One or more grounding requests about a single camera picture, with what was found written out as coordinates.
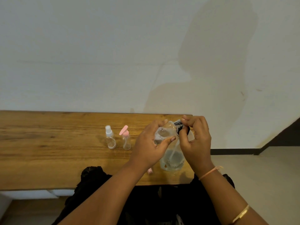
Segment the orange string bracelet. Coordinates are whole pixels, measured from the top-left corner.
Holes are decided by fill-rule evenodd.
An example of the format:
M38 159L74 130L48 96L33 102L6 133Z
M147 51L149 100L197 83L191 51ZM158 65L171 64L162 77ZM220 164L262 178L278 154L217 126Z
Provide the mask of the orange string bracelet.
M209 175L211 172L213 172L214 170L220 170L220 169L223 169L224 167L222 166L216 166L215 168L211 169L210 171L208 171L206 174L202 175L199 180L201 180L202 178L204 178L205 176Z

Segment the floor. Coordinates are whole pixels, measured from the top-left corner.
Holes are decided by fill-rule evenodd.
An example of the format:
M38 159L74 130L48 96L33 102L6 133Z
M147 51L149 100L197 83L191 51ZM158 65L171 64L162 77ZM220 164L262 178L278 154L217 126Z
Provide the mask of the floor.
M224 167L222 173L233 179L238 192L269 224L299 224L300 147L270 147L259 156L216 155L212 159ZM43 213L28 215L23 210L9 215L2 225L50 225L59 214L56 210Z

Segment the black fabric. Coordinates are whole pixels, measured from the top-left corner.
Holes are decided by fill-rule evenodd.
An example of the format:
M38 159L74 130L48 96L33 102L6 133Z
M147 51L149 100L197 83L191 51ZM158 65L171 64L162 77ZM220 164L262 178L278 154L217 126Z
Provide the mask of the black fabric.
M234 187L232 179L227 174L223 176ZM67 198L65 208L52 225L62 221L110 177L101 166L85 168L74 195ZM124 205L118 225L144 225L145 221L175 222L176 214L182 218L185 225L200 222L221 225L212 201L196 175L190 184L135 186Z

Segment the gold bangle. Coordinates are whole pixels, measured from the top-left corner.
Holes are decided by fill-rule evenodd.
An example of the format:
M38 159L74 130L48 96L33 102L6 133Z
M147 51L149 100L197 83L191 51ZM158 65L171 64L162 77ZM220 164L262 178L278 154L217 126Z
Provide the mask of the gold bangle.
M237 221L239 221L249 210L250 206L247 205L246 208L232 221L230 225L234 225Z

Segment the small transparent bottle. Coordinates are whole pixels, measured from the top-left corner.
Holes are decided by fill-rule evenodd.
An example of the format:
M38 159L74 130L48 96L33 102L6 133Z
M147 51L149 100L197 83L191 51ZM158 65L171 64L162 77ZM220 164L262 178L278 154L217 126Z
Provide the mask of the small transparent bottle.
M128 132L128 126L124 126L124 128L122 128L121 132L119 133L120 136L122 136L123 138L123 148L124 150L129 150L131 148L131 138L130 138L130 134Z
M107 142L107 146L109 149L113 149L116 147L116 141L115 141L115 136L114 133L112 131L112 129L110 128L110 125L105 126L105 133L106 133L106 142Z

